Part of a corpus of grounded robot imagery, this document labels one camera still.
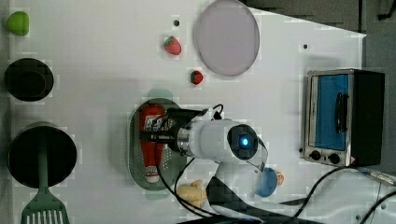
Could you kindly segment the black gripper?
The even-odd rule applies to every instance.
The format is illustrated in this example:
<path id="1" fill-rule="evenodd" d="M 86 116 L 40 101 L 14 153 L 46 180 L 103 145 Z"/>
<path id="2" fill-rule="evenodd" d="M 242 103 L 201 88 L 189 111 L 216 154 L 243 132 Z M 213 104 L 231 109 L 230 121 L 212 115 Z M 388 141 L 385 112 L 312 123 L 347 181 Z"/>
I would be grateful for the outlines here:
<path id="1" fill-rule="evenodd" d="M 145 142 L 167 144 L 172 151 L 180 152 L 181 149 L 177 145 L 178 131 L 185 128 L 193 118 L 201 114 L 200 110 L 168 108 L 164 117 L 164 130 L 159 133 L 141 132 L 139 138 Z"/>

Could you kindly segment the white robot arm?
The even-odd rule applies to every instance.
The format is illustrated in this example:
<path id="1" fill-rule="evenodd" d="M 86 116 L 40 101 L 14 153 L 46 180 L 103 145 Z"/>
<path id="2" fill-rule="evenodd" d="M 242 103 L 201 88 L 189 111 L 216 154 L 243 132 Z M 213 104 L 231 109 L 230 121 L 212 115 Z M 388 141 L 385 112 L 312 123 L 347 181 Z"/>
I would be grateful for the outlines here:
<path id="1" fill-rule="evenodd" d="M 203 111 L 147 105 L 139 112 L 141 147 L 153 168 L 164 146 L 219 167 L 205 193 L 210 206 L 228 218 L 263 224 L 395 224 L 395 179 L 364 167 L 337 167 L 323 175 L 297 205 L 261 203 L 258 195 L 267 148 L 248 125 Z"/>

